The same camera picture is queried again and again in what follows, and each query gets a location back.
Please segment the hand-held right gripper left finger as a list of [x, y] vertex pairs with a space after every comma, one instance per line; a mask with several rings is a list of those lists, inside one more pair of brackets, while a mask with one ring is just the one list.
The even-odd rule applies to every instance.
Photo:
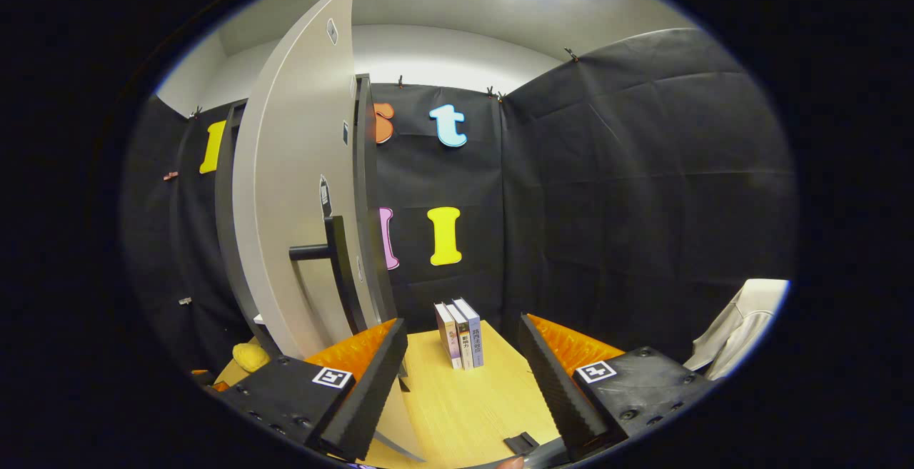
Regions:
[[394, 318], [306, 360], [279, 356], [214, 397], [297, 447], [355, 462], [368, 455], [408, 347]]

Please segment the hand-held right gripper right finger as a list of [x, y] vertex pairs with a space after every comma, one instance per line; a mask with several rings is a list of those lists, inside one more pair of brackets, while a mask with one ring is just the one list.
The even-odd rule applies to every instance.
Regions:
[[600, 452], [679, 416], [715, 383], [659, 350], [623, 351], [522, 314], [517, 342], [568, 452]]

